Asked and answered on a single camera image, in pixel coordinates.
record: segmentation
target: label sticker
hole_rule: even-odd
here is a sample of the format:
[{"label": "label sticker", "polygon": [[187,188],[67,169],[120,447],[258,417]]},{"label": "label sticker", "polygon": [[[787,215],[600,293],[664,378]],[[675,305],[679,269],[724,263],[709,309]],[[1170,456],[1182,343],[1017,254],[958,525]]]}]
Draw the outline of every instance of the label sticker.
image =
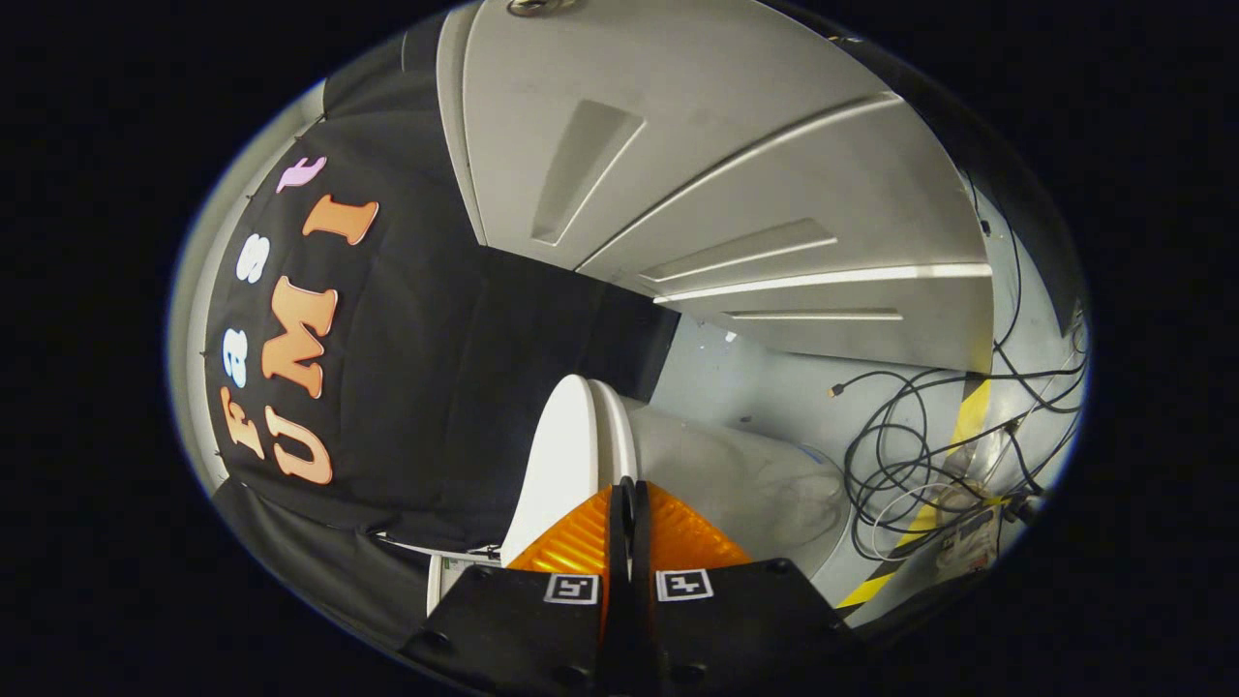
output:
[{"label": "label sticker", "polygon": [[714,588],[710,587],[710,574],[705,569],[657,572],[657,576],[658,600],[660,603],[714,598]]},{"label": "label sticker", "polygon": [[597,605],[598,577],[553,573],[544,600],[561,605]]}]

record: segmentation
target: screw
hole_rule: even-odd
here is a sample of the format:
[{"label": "screw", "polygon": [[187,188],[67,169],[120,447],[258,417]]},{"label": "screw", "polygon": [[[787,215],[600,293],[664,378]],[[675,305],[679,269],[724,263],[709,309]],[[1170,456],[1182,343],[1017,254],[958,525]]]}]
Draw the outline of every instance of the screw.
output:
[{"label": "screw", "polygon": [[512,0],[508,12],[518,17],[536,17],[571,6],[576,0]]}]

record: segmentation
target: black cloth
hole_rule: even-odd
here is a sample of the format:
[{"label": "black cloth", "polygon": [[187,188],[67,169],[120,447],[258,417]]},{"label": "black cloth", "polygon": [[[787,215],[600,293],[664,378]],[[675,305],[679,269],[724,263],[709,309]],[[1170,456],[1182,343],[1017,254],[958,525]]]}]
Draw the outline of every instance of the black cloth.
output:
[{"label": "black cloth", "polygon": [[[207,317],[207,395],[233,478],[322,525],[374,531],[461,551],[501,542],[515,509],[533,433],[565,375],[603,380],[648,400],[678,313],[608,284],[478,245],[439,114],[432,37],[437,22],[396,35],[330,78],[326,118],[271,168],[243,210]],[[427,33],[414,37],[413,33]],[[327,157],[302,186],[275,192],[284,170]],[[356,245],[302,225],[326,194],[379,203]],[[256,282],[238,279],[245,240],[270,254]],[[312,360],[322,395],[261,373],[263,343],[282,334],[271,310],[280,276],[338,292]],[[247,381],[224,373],[228,329],[244,331]],[[265,458],[228,433],[221,387],[256,425]],[[331,459],[320,485],[280,472],[264,410],[312,432]]]},{"label": "black cloth", "polygon": [[211,501],[271,576],[362,639],[394,651],[425,620],[429,556],[299,516],[237,478]]}]

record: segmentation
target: orange letter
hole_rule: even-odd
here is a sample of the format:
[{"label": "orange letter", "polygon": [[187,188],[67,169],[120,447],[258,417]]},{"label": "orange letter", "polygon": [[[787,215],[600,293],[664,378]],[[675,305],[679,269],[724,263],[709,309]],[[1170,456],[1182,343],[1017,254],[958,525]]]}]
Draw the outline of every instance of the orange letter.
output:
[{"label": "orange letter", "polygon": [[233,443],[240,443],[253,451],[259,461],[265,461],[263,444],[258,442],[258,427],[254,422],[245,421],[245,410],[242,410],[240,405],[233,405],[227,387],[219,389],[219,399],[224,402],[224,421],[228,422],[228,436]]},{"label": "orange letter", "polygon": [[305,387],[312,400],[322,396],[322,366],[302,366],[297,361],[322,357],[322,343],[306,331],[306,324],[313,327],[318,336],[326,336],[331,331],[338,297],[335,290],[313,292],[292,285],[286,275],[280,276],[271,292],[271,311],[284,324],[284,333],[263,343],[264,376],[284,376]]},{"label": "orange letter", "polygon": [[370,229],[374,215],[379,214],[379,204],[370,201],[364,206],[346,206],[331,199],[331,193],[323,196],[315,203],[313,209],[306,218],[306,224],[301,227],[301,234],[309,235],[316,229],[335,232],[357,244]]},{"label": "orange letter", "polygon": [[275,462],[280,464],[280,472],[284,474],[295,474],[301,479],[310,480],[315,484],[327,484],[331,482],[331,458],[327,457],[327,449],[322,447],[322,441],[318,437],[310,433],[310,430],[297,426],[289,420],[280,418],[275,410],[266,409],[266,428],[271,432],[271,436],[289,436],[296,441],[300,441],[302,446],[310,449],[313,461],[302,461],[296,456],[289,456],[280,448],[279,444],[275,446]]}]

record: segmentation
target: black cable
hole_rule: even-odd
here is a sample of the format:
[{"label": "black cable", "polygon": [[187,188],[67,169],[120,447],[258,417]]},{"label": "black cable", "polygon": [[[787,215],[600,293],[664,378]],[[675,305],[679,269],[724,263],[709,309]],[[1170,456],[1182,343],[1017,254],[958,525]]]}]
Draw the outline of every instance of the black cable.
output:
[{"label": "black cable", "polygon": [[[1020,371],[1015,368],[1015,365],[1011,364],[1011,359],[1009,359],[1006,352],[1002,350],[1002,345],[995,343],[994,350],[997,352],[999,358],[1002,359],[1004,364],[1006,364],[1007,369],[1011,371],[1011,375],[1017,376],[1016,380],[1020,383],[1020,386],[1023,387],[1025,392],[1032,396],[1032,399],[1036,400],[1037,405],[1041,405],[1042,409],[1049,410],[1056,415],[1074,415],[1075,412],[1079,412],[1083,409],[1083,407],[1062,409],[1062,407],[1054,407],[1052,402],[1046,402],[1044,400],[1041,399],[1041,395],[1038,395],[1037,391],[1033,390],[1031,385],[1028,385],[1027,380],[1020,378]],[[1084,366],[1085,363],[1087,359],[1085,361],[1080,361],[1080,366]],[[1080,373],[1080,378],[1077,379],[1077,384],[1072,385],[1072,390],[1074,390],[1075,385],[1078,385],[1079,380],[1083,380],[1083,378],[1084,374]]]},{"label": "black cable", "polygon": [[994,535],[994,560],[997,561],[1002,556],[1002,513],[1006,510],[1006,505],[999,506],[999,530]]},{"label": "black cable", "polygon": [[1011,253],[1015,255],[1015,311],[1011,312],[1011,326],[997,342],[997,345],[1001,347],[1006,344],[1007,338],[1011,338],[1011,332],[1015,331],[1015,324],[1020,319],[1020,306],[1023,303],[1023,271],[1020,269],[1020,245],[1015,240],[1015,228],[1011,227],[1011,218],[1006,217],[1006,209],[1002,207],[1002,197],[996,191],[994,192],[994,203],[997,204],[999,214],[1002,215],[1002,223],[1007,228],[1007,235],[1011,236]]},{"label": "black cable", "polygon": [[1032,488],[1032,493],[1036,494],[1037,496],[1041,496],[1044,493],[1044,490],[1037,484],[1035,479],[1032,479],[1032,475],[1028,474],[1028,463],[1026,463],[1023,459],[1023,449],[1020,448],[1020,439],[1015,437],[1015,427],[1007,430],[1007,438],[1011,441],[1011,448],[1015,449],[1016,461],[1020,463],[1020,474],[1023,475],[1023,480],[1028,483],[1030,488]]},{"label": "black cable", "polygon": [[[1054,397],[1054,399],[1052,399],[1049,401],[1044,401],[1047,405],[1052,406],[1054,402],[1063,400],[1072,390],[1074,390],[1079,385],[1080,380],[1083,379],[1083,374],[1080,373],[1082,369],[1083,369],[1083,364],[1080,366],[1075,368],[1075,369],[1072,369],[1072,370],[1041,371],[1041,373],[1037,373],[1037,374],[1027,374],[1027,375],[987,376],[987,379],[990,379],[990,380],[1021,380],[1021,379],[1027,379],[1027,378],[1032,378],[1032,376],[1048,378],[1048,376],[1056,376],[1056,375],[1075,375],[1075,374],[1079,374],[1080,379],[1078,379],[1075,381],[1075,384],[1070,389],[1068,389],[1067,392],[1064,392],[1063,395],[1059,395],[1059,396],[1057,396],[1057,397]],[[923,378],[924,375],[929,375],[930,373],[934,373],[934,371],[926,371],[926,373],[921,374],[919,376],[917,376],[917,379]],[[960,441],[958,443],[952,443],[950,446],[947,446],[947,447],[943,447],[943,448],[939,448],[939,449],[935,449],[935,451],[929,451],[928,449],[928,442],[927,442],[927,439],[926,439],[926,437],[924,437],[923,433],[916,432],[914,430],[912,430],[909,427],[904,427],[902,425],[883,423],[883,425],[880,425],[880,426],[875,427],[873,422],[877,420],[877,417],[880,415],[888,416],[890,415],[888,410],[891,410],[892,406],[897,401],[900,401],[902,399],[906,399],[909,395],[916,395],[918,397],[918,404],[922,406],[922,410],[924,410],[923,401],[919,400],[919,392],[922,390],[927,390],[929,387],[935,387],[935,386],[940,386],[940,385],[949,385],[949,384],[954,384],[954,383],[966,381],[971,376],[961,376],[961,378],[955,378],[955,379],[945,379],[945,380],[933,381],[933,383],[927,384],[927,385],[914,386],[912,381],[909,381],[907,379],[903,379],[902,376],[898,376],[897,374],[891,374],[891,371],[872,371],[870,374],[865,374],[862,376],[856,376],[855,379],[852,379],[852,380],[850,380],[850,381],[847,381],[845,384],[840,384],[840,385],[835,386],[834,389],[831,389],[831,395],[839,395],[839,394],[843,392],[844,387],[846,387],[849,385],[852,385],[854,383],[857,383],[859,380],[864,380],[866,378],[872,378],[875,375],[890,375],[890,376],[893,376],[893,378],[903,381],[904,386],[900,391],[900,394],[896,395],[895,399],[888,400],[886,404],[883,404],[881,407],[878,407],[878,410],[866,422],[865,428],[862,430],[862,432],[849,446],[847,453],[846,453],[845,459],[844,459],[843,472],[845,474],[845,479],[844,479],[845,493],[846,493],[847,499],[851,503],[851,505],[856,508],[856,516],[854,516],[854,519],[852,519],[851,535],[850,535],[851,541],[852,541],[852,546],[854,546],[854,548],[856,548],[856,552],[860,556],[862,556],[862,557],[865,557],[867,560],[877,561],[877,560],[881,560],[881,557],[873,557],[873,556],[866,553],[865,550],[860,545],[859,529],[860,529],[860,525],[862,522],[867,524],[867,525],[875,525],[876,524],[877,527],[881,527],[881,529],[885,529],[885,530],[891,530],[891,531],[895,531],[895,532],[902,532],[902,534],[921,532],[921,534],[926,534],[923,537],[918,539],[917,543],[908,543],[909,546],[904,546],[907,548],[907,555],[906,556],[911,556],[912,553],[914,553],[917,550],[919,550],[924,545],[928,545],[933,539],[937,537],[938,534],[940,534],[944,530],[948,530],[948,529],[953,527],[953,524],[952,525],[947,525],[947,526],[935,527],[935,529],[923,529],[923,530],[912,531],[912,530],[906,530],[906,529],[896,527],[896,526],[893,526],[891,524],[877,522],[873,519],[873,516],[869,515],[866,513],[866,510],[865,510],[867,508],[869,501],[872,499],[873,494],[876,494],[876,491],[878,491],[878,490],[892,489],[895,487],[898,487],[900,489],[903,489],[904,493],[908,493],[909,490],[907,488],[902,487],[902,483],[906,482],[907,478],[904,478],[903,480],[898,480],[898,479],[896,479],[895,474],[898,473],[902,469],[923,468],[923,469],[926,469],[926,473],[927,473],[927,480],[928,480],[928,477],[929,477],[930,473],[937,472],[939,474],[945,475],[953,483],[958,484],[959,487],[961,487],[964,490],[969,491],[970,494],[973,494],[978,499],[981,499],[980,494],[978,494],[970,487],[968,487],[968,484],[964,483],[960,478],[953,475],[952,473],[948,473],[947,470],[943,470],[940,468],[937,468],[937,467],[932,465],[928,461],[933,456],[940,454],[940,453],[950,451],[953,448],[959,448],[959,447],[966,446],[968,443],[971,443],[974,441],[979,441],[981,438],[985,438],[985,437],[987,437],[987,436],[990,436],[990,435],[992,435],[992,433],[995,433],[997,431],[1006,430],[1006,428],[1010,427],[1010,425],[1012,422],[1009,421],[1009,422],[1006,422],[1004,425],[1000,425],[997,427],[986,430],[986,431],[984,431],[984,432],[981,432],[981,433],[979,433],[979,435],[976,435],[974,437],[966,438],[966,439]],[[1033,406],[1032,410],[1030,410],[1028,415],[1031,415],[1032,412],[1040,411],[1041,409],[1044,409],[1044,407],[1042,407],[1041,405],[1036,405],[1036,406]],[[917,458],[916,461],[911,461],[911,462],[907,462],[907,463],[896,464],[895,467],[887,467],[885,463],[880,462],[878,463],[878,472],[877,473],[871,474],[865,482],[859,480],[855,477],[855,474],[852,473],[852,461],[855,458],[856,448],[859,447],[860,442],[866,436],[869,436],[870,433],[875,433],[875,432],[876,433],[881,433],[882,431],[885,431],[887,428],[896,428],[896,430],[900,430],[900,431],[906,431],[908,433],[912,433],[918,441],[921,441],[921,457]],[[1069,441],[1069,437],[1064,437],[1061,441],[1059,447],[1056,448],[1056,453],[1057,453],[1058,449],[1062,448],[1063,444],[1066,444],[1067,441]],[[1022,451],[1018,452],[1018,457],[1022,459]],[[1047,459],[1046,463],[1042,463],[1041,465],[1038,465],[1038,469],[1043,468],[1047,463],[1048,463],[1048,459]],[[893,487],[885,487],[885,488],[881,488],[881,489],[877,488],[877,487],[871,485],[870,483],[873,480],[873,478],[876,478],[878,475],[882,475],[886,482],[895,483],[895,485]],[[854,483],[859,487],[860,493],[854,493],[852,491],[852,484]],[[953,513],[968,513],[968,511],[970,511],[973,509],[976,509],[976,508],[984,508],[979,503],[979,504],[976,504],[973,508],[966,509],[966,510],[950,509],[950,508],[938,505],[934,501],[930,501],[930,500],[927,500],[927,499],[922,498],[919,493],[912,493],[911,496],[913,499],[916,499],[917,501],[919,501],[921,504],[923,504],[923,505],[928,505],[928,506],[932,506],[932,508],[939,509],[939,510],[949,510],[949,511],[953,511]],[[917,506],[917,504],[913,503],[907,511],[902,513],[898,516],[892,517],[891,520],[901,520],[903,516],[906,516],[908,513],[911,513],[912,509],[914,509],[916,506]]]}]

